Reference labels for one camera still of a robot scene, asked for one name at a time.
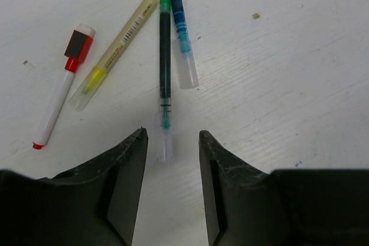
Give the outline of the teal thin pen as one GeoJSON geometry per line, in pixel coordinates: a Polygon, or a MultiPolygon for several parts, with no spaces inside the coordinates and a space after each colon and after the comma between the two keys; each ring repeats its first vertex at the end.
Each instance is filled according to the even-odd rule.
{"type": "Polygon", "coordinates": [[[159,99],[163,134],[162,162],[172,159],[171,142],[171,0],[160,0],[159,99]]]}

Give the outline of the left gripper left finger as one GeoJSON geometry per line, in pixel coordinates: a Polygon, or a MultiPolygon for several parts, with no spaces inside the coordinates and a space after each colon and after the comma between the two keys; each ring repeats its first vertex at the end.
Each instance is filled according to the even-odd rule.
{"type": "Polygon", "coordinates": [[[51,179],[1,170],[1,244],[131,245],[147,149],[139,128],[51,179]]]}

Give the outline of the yellow barrel pen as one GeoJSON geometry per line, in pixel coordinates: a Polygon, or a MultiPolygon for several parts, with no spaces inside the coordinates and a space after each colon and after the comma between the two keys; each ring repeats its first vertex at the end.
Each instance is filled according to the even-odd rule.
{"type": "Polygon", "coordinates": [[[142,0],[122,30],[72,95],[69,103],[81,111],[88,104],[116,62],[155,11],[160,0],[142,0]]]}

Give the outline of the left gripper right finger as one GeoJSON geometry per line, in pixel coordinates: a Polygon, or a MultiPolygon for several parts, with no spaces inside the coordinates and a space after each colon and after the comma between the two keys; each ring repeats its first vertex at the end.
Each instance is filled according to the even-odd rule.
{"type": "Polygon", "coordinates": [[[199,133],[210,245],[367,245],[368,170],[264,173],[199,133]]]}

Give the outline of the blue capped pen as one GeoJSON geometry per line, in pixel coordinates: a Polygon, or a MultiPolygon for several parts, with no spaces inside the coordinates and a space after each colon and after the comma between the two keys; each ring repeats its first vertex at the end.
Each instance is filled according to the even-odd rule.
{"type": "Polygon", "coordinates": [[[179,85],[181,89],[193,89],[198,87],[198,76],[195,67],[193,49],[189,38],[185,11],[182,0],[171,0],[172,14],[178,38],[177,68],[179,85]]]}

